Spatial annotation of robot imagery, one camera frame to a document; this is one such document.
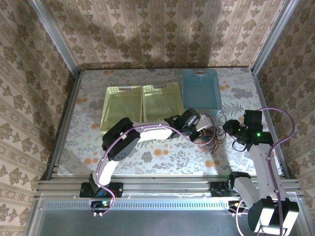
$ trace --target plastic basket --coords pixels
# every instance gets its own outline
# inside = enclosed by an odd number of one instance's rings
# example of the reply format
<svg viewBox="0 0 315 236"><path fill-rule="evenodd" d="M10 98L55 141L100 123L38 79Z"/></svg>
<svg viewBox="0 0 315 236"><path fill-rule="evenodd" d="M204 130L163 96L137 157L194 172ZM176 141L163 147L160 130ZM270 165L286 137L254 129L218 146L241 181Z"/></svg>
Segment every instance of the plastic basket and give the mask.
<svg viewBox="0 0 315 236"><path fill-rule="evenodd" d="M178 83L142 87L143 120L158 122L184 112Z"/></svg>
<svg viewBox="0 0 315 236"><path fill-rule="evenodd" d="M104 101L100 130L106 133L122 118L141 122L141 86L108 87Z"/></svg>
<svg viewBox="0 0 315 236"><path fill-rule="evenodd" d="M218 74L212 69L185 69L183 78L184 108L199 112L217 112L222 108Z"/></svg>

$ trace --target yellow plastic basket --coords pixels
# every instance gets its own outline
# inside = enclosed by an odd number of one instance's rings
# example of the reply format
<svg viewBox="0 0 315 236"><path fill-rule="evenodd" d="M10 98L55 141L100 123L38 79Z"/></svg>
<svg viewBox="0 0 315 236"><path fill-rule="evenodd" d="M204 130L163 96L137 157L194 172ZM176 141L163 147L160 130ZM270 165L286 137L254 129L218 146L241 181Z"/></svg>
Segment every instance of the yellow plastic basket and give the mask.
<svg viewBox="0 0 315 236"><path fill-rule="evenodd" d="M122 118L141 122L141 86L108 87L104 101L100 130L106 133Z"/></svg>
<svg viewBox="0 0 315 236"><path fill-rule="evenodd" d="M143 120L158 122L184 112L178 83L142 87Z"/></svg>

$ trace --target patterned wallpaper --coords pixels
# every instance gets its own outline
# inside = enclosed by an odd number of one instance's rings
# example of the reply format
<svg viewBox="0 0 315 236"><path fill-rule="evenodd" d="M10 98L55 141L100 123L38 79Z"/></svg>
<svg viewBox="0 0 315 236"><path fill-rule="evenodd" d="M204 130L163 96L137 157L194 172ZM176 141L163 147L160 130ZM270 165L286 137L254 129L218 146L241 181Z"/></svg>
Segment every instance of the patterned wallpaper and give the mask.
<svg viewBox="0 0 315 236"><path fill-rule="evenodd" d="M284 0L45 0L80 70L250 66Z"/></svg>
<svg viewBox="0 0 315 236"><path fill-rule="evenodd" d="M0 236L22 234L72 83L27 1L0 0Z"/></svg>
<svg viewBox="0 0 315 236"><path fill-rule="evenodd" d="M315 1L300 0L259 72L267 104L294 118L293 138L282 146L292 175L299 179L315 222ZM281 139L291 132L289 120L272 113Z"/></svg>

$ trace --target blue plastic basket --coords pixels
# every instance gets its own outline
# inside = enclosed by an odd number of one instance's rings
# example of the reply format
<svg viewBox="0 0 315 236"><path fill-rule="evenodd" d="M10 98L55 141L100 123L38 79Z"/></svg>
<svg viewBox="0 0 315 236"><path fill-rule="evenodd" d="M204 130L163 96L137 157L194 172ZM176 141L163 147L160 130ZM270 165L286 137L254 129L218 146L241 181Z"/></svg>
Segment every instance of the blue plastic basket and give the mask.
<svg viewBox="0 0 315 236"><path fill-rule="evenodd" d="M194 108L199 112L217 112L222 108L221 95L216 70L184 69L184 108Z"/></svg>

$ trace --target floral tablecloth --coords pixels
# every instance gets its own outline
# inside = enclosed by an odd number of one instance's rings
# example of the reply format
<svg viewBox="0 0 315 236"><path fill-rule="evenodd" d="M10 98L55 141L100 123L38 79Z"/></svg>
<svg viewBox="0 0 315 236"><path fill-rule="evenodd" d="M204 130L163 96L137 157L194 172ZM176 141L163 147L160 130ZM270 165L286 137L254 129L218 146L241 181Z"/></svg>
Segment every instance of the floral tablecloth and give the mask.
<svg viewBox="0 0 315 236"><path fill-rule="evenodd" d="M261 107L253 77L248 68L217 68L222 110L214 116L243 120L245 109ZM60 158L59 175L89 174L103 155L99 130L106 88L126 85L181 84L181 69L92 70L85 71L76 99L69 133ZM267 125L263 118L265 130ZM114 174L228 174L231 170L255 175L248 152L235 151L228 137L211 154L182 138L139 143L122 160Z"/></svg>

